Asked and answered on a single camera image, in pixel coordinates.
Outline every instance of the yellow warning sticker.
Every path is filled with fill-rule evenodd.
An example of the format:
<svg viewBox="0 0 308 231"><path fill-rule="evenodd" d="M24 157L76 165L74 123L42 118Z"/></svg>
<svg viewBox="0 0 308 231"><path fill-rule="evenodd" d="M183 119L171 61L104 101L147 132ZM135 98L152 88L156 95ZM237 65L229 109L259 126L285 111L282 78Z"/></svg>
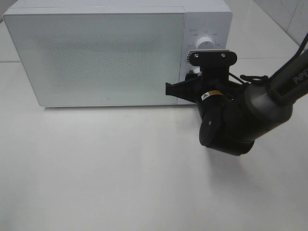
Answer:
<svg viewBox="0 0 308 231"><path fill-rule="evenodd" d="M201 96L202 101L212 95L223 95L219 90L211 90Z"/></svg>

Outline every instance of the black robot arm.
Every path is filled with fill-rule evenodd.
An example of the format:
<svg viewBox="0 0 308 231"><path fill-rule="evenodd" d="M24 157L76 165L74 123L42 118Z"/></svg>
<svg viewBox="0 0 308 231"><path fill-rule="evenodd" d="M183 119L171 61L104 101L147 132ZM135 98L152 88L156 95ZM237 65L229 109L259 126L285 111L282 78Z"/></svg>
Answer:
<svg viewBox="0 0 308 231"><path fill-rule="evenodd" d="M229 80L229 68L237 61L227 50L190 51L187 61L199 66L185 81L166 83L166 95L197 104L202 119L199 140L208 148L241 155L255 139L288 121L293 104L308 93L308 51L296 55L271 78L245 77L241 84Z"/></svg>

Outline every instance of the table surface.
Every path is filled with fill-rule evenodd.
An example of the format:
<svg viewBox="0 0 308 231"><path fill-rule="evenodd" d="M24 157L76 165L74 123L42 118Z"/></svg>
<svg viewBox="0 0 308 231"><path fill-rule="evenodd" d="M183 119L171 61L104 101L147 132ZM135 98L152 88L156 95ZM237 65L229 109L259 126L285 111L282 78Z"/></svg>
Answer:
<svg viewBox="0 0 308 231"><path fill-rule="evenodd" d="M228 0L234 74L271 75L298 46ZM42 108L0 24L0 230L306 231L308 110L235 157L199 144L194 105Z"/></svg>

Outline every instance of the white microwave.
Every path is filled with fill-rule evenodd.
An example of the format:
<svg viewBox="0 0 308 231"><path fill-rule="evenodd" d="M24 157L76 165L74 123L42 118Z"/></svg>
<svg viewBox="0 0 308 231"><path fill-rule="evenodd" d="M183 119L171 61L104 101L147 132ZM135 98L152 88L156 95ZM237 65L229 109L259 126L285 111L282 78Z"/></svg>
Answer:
<svg viewBox="0 0 308 231"><path fill-rule="evenodd" d="M196 49L224 49L223 0L19 0L3 16L41 106L166 105Z"/></svg>

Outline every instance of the cable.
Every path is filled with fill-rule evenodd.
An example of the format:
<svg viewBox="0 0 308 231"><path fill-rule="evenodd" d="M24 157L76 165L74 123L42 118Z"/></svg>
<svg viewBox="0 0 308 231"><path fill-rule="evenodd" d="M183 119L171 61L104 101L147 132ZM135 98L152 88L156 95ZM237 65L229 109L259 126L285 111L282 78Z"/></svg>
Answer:
<svg viewBox="0 0 308 231"><path fill-rule="evenodd" d="M269 79L268 76L246 76L246 75L241 75L240 78L244 81L261 85L267 82Z"/></svg>
<svg viewBox="0 0 308 231"><path fill-rule="evenodd" d="M290 65L290 63L292 63L298 56L301 55L301 53L303 52L305 46L307 45L308 42L308 33L306 34L302 44L299 46L297 52L295 53L295 55L285 64L283 65L278 71L276 71L272 77L270 78L271 80L273 78L275 78L281 71L283 71L288 65Z"/></svg>
<svg viewBox="0 0 308 231"><path fill-rule="evenodd" d="M229 76L231 76L231 77L233 77L233 78L235 78L237 81L239 81L240 83L242 83L242 84L244 84L245 82L244 81L242 81L240 78L238 78L236 75L234 75L234 74L232 74L232 73L230 73L229 72Z"/></svg>

